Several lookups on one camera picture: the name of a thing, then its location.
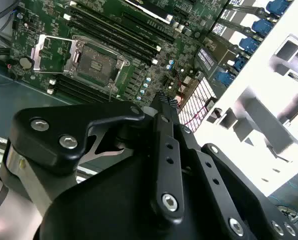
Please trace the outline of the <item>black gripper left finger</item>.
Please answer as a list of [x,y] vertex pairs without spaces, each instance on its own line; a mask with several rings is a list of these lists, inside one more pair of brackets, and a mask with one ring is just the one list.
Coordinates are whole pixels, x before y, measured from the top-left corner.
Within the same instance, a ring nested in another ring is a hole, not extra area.
[[65,191],[129,157],[164,171],[175,157],[173,101],[156,95],[140,108],[129,101],[27,108],[13,118],[10,170],[44,215]]

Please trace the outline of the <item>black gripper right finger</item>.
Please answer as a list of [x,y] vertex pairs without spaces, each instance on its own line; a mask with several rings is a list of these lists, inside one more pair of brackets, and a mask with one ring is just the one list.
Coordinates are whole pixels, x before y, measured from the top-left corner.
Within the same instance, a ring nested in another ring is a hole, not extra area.
[[173,112],[175,238],[298,238],[294,224],[214,144]]

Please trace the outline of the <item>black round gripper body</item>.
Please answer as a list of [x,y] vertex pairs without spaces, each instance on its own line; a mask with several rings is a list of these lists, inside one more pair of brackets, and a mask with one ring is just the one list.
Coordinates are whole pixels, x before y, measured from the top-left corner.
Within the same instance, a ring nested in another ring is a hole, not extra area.
[[66,190],[39,229],[41,240],[277,240],[278,237],[174,237],[180,223],[173,196],[173,156],[164,171],[132,156]]

